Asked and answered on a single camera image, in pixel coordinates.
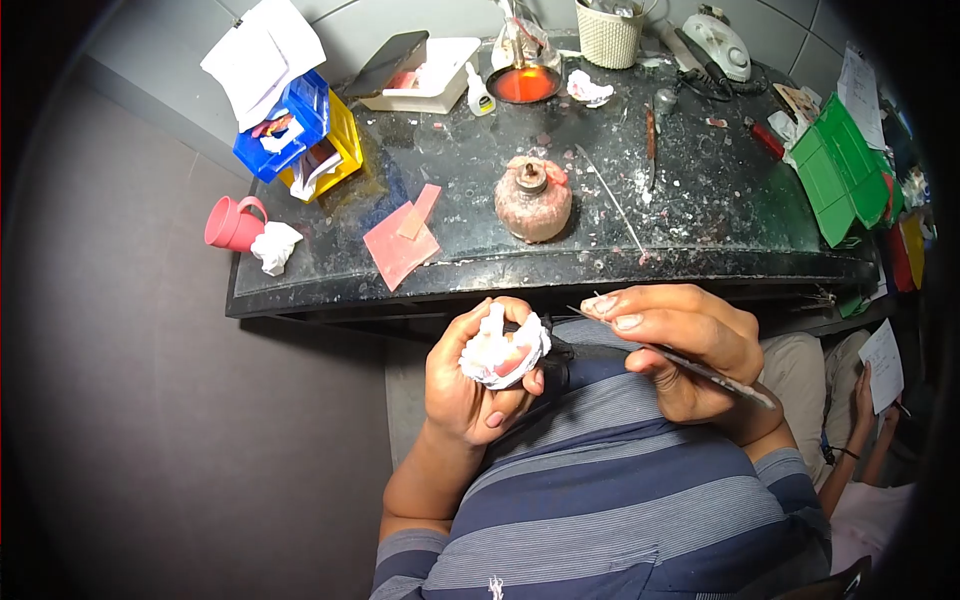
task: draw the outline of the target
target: beige pants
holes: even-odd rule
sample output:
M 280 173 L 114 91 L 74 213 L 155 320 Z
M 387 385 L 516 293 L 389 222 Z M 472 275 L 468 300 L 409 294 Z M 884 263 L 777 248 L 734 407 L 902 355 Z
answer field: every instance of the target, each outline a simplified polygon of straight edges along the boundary
M 759 381 L 783 403 L 783 415 L 818 490 L 832 471 L 820 449 L 821 431 L 827 433 L 830 445 L 847 445 L 856 410 L 853 385 L 863 369 L 857 351 L 869 337 L 862 329 L 855 331 L 826 357 L 820 340 L 808 333 L 787 333 L 760 342 L 763 372 Z

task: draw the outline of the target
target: white tray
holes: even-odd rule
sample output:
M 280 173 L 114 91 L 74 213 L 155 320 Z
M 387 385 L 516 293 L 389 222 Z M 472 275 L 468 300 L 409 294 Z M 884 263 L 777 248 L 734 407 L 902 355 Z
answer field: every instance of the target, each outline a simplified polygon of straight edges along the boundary
M 426 40 L 426 61 L 450 62 L 450 78 L 443 85 L 431 89 L 384 89 L 373 98 L 360 102 L 370 110 L 409 110 L 447 114 L 467 89 L 467 61 L 480 70 L 477 50 L 479 37 L 430 37 Z

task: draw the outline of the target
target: man's right hand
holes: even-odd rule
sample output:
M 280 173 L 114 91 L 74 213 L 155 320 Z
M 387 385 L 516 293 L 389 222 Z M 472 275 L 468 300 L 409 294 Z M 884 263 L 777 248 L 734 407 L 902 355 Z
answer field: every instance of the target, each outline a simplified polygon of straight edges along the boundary
M 746 385 L 763 369 L 756 318 L 695 285 L 637 285 L 584 300 L 581 310 L 611 322 L 625 340 L 666 344 Z M 730 392 L 652 350 L 633 352 L 626 368 L 653 381 L 669 420 L 712 420 L 733 408 Z

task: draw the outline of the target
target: smartphone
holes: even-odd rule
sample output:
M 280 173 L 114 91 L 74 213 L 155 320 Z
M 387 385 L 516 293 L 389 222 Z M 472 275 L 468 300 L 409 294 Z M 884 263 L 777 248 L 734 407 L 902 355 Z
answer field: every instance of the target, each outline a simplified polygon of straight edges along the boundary
M 426 61 L 426 31 L 396 34 L 380 46 L 376 54 L 360 69 L 356 79 L 344 91 L 348 98 L 372 98 L 397 72 L 414 70 Z

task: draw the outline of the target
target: yellow plastic bin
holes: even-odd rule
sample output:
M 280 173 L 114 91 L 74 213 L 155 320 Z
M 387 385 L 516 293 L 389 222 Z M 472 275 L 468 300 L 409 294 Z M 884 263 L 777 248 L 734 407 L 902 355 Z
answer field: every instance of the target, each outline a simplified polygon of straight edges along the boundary
M 353 113 L 332 91 L 330 92 L 330 133 L 327 134 L 326 139 L 330 140 L 344 161 L 333 173 L 317 178 L 317 188 L 310 196 L 310 200 L 304 200 L 305 203 L 323 194 L 363 164 L 363 151 L 360 149 L 360 136 L 357 134 Z M 287 187 L 290 187 L 294 182 L 293 168 L 280 171 L 279 177 Z

